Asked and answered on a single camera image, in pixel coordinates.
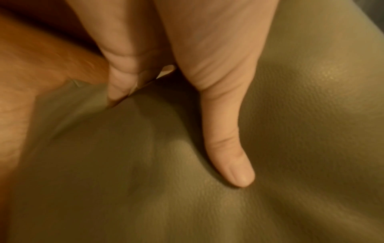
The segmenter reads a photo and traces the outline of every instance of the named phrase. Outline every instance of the green leather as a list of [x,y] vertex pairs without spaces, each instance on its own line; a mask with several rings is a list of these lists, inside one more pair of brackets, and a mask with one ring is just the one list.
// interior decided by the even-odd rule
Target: green leather
[[384,242],[384,36],[352,1],[281,1],[240,114],[246,189],[207,160],[180,73],[105,98],[37,100],[10,243]]

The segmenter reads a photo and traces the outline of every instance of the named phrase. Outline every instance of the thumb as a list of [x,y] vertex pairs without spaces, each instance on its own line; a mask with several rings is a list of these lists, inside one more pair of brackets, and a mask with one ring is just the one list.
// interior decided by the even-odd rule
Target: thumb
[[239,138],[241,103],[251,83],[256,64],[243,65],[201,92],[204,143],[213,165],[225,179],[246,187],[255,179],[252,165]]

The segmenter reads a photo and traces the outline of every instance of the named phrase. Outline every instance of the hand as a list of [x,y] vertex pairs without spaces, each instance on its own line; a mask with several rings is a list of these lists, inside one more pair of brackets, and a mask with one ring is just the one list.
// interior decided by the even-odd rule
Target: hand
[[200,92],[212,163],[232,184],[252,183],[238,116],[278,0],[67,1],[110,63],[110,100],[177,64]]

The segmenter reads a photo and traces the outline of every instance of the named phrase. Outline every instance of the fingernail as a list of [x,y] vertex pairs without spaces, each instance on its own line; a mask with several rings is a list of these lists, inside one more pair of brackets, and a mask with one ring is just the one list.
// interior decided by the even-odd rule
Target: fingernail
[[248,159],[232,165],[230,171],[238,187],[247,187],[255,180],[255,172]]

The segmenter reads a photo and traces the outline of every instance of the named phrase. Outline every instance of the wooden surface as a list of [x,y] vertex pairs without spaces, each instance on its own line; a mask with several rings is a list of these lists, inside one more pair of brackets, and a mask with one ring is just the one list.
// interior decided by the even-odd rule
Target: wooden surface
[[102,56],[0,9],[0,243],[9,192],[36,95],[68,78],[107,80]]

